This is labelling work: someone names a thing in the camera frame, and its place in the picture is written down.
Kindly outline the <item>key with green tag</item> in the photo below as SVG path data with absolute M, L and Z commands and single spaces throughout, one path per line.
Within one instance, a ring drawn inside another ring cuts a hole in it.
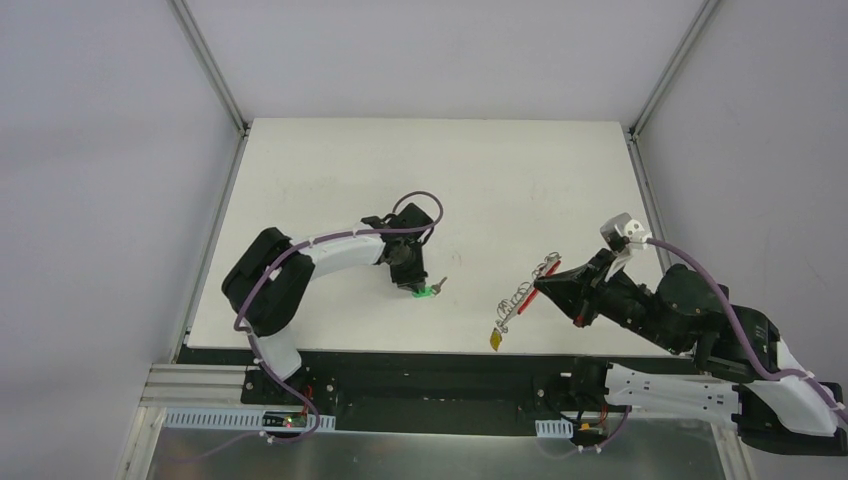
M 424 286 L 420 290 L 414 291 L 412 295 L 415 298 L 426 298 L 439 295 L 442 290 L 444 283 L 447 281 L 447 277 L 443 277 L 440 281 L 435 284 Z

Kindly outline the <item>key with yellow tag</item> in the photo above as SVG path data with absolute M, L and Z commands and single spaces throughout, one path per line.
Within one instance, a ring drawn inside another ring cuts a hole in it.
M 497 329 L 493 329 L 489 337 L 489 345 L 494 351 L 498 351 L 503 340 L 502 333 Z

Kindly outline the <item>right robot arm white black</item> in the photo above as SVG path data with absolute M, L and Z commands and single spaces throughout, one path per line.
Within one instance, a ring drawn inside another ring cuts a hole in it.
M 733 306 L 743 332 L 738 336 L 722 305 L 729 297 L 725 286 L 711 289 L 699 273 L 675 265 L 650 289 L 613 271 L 613 260 L 612 252 L 601 249 L 586 264 L 546 274 L 533 286 L 576 327 L 604 317 L 672 355 L 685 355 L 695 372 L 672 378 L 580 359 L 566 382 L 573 405 L 689 415 L 777 455 L 846 456 L 847 431 L 836 413 L 841 386 L 813 387 L 796 376 L 800 366 L 765 314 Z

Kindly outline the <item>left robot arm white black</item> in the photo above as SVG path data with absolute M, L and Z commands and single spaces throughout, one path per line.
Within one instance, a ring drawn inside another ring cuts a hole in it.
M 305 390 L 289 324 L 309 284 L 353 267 L 386 265 L 390 281 L 414 295 L 427 290 L 423 246 L 438 223 L 414 203 L 383 217 L 364 217 L 349 230 L 299 241 L 275 227 L 262 230 L 224 277 L 221 290 L 237 314 L 234 329 L 270 375 L 266 389 L 281 404 Z

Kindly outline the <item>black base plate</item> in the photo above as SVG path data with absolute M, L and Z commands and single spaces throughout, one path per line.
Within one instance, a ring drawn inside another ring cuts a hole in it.
M 538 420 L 610 412 L 599 393 L 578 393 L 569 355 L 305 351 L 284 386 L 247 370 L 240 400 L 292 406 L 310 400 L 343 431 L 532 436 Z

